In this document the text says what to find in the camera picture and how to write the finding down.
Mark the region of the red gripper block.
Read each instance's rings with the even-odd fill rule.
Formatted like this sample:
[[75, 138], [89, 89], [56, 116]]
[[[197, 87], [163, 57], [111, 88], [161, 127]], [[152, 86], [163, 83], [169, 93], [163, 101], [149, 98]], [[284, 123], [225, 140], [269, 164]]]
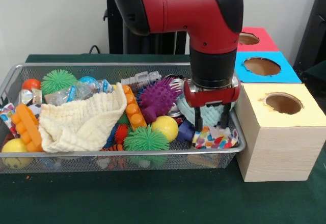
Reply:
[[195, 107], [196, 131], [201, 132], [203, 129], [200, 107], [216, 104], [224, 105], [223, 112], [221, 114], [220, 127], [225, 129], [228, 125], [231, 103], [235, 102], [239, 97], [239, 80], [237, 77], [233, 77], [230, 86], [212, 90], [197, 87], [191, 79], [188, 79], [183, 83], [183, 93], [188, 105], [190, 107]]

